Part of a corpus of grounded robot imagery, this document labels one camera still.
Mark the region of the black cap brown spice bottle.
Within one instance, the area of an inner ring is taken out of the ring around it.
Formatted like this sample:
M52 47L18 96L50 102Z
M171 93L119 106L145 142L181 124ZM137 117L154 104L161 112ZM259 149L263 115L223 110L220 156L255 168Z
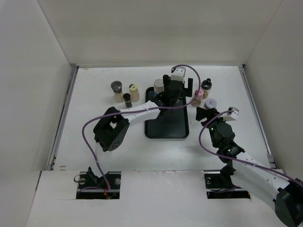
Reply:
M203 99L207 99L212 89L212 82L210 78L203 80L201 83L201 89L203 90Z

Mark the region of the small dark pepper bottle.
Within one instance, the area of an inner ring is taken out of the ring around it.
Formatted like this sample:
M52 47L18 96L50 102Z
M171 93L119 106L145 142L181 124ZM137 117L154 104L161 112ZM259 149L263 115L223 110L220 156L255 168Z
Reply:
M132 108L131 95L129 93L125 93L125 94L123 94L123 99L124 99L126 108Z

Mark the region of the red label lid jar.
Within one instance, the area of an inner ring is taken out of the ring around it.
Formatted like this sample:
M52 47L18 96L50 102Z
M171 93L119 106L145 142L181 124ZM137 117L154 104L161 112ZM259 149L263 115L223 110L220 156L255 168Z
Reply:
M217 107L217 101L213 98L208 98L206 101L205 101L205 104L204 104L204 109L213 109L213 108L216 108Z

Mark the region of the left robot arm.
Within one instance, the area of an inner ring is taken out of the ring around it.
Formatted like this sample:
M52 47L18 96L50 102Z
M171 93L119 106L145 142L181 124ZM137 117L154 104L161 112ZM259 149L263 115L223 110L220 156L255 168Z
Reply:
M94 140L104 153L119 148L128 129L145 124L150 139L183 139L189 135L186 98L192 96L193 79L187 82L174 75L164 75L161 92L152 92L146 102L128 110L107 109L93 129Z

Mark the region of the yellow cap spice bottle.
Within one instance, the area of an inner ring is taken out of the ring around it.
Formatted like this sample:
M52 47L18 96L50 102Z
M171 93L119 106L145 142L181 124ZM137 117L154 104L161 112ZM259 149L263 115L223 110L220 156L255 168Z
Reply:
M139 101L140 94L139 94L139 91L138 91L138 86L136 84L130 84L129 85L129 92L130 92L132 102Z

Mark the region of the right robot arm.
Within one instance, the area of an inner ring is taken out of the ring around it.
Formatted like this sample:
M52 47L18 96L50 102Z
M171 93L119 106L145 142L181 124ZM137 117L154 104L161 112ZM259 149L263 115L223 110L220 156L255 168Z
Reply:
M302 180L261 165L234 142L235 133L228 122L237 120L238 115L235 107L221 113L215 108L196 108L196 120L201 122L202 131L209 130L212 146L217 149L205 150L226 164L220 170L220 183L247 190L267 204L283 224L299 226L303 222Z

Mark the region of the clear dome lid jar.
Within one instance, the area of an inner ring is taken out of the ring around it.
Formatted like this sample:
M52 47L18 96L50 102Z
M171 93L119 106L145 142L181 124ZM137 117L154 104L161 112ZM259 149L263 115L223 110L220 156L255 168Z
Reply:
M121 81L116 80L111 83L111 88L114 92L114 100L118 103L121 103L124 101L124 98L123 98L124 93L123 93L122 87L123 86L122 86Z

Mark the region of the silver lid blue-label jar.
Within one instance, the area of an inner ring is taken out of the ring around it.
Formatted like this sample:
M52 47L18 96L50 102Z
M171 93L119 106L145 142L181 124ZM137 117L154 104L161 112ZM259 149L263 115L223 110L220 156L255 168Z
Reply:
M154 81L154 97L157 96L159 93L164 91L164 84L163 79L156 79Z

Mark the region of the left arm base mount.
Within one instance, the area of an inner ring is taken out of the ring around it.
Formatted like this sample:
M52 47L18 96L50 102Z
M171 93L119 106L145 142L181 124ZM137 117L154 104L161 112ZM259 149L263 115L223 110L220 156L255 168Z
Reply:
M97 177L89 167L86 172L74 177L77 184L76 199L78 200L118 200L120 198L121 172L105 174L110 189L103 177Z

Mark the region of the pink cap spice bottle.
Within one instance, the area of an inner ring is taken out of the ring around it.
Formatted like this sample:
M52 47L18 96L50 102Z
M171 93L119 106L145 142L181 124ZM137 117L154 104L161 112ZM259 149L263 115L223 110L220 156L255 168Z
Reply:
M194 107L199 107L202 103L204 91L202 89L196 90L194 93L194 97L191 101L191 105Z

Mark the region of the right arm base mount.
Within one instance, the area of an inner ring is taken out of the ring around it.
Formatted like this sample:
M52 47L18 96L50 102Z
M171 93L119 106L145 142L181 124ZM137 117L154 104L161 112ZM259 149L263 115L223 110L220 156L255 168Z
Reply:
M221 170L204 171L206 196L208 199L250 199L250 193L232 183L234 169L229 166Z

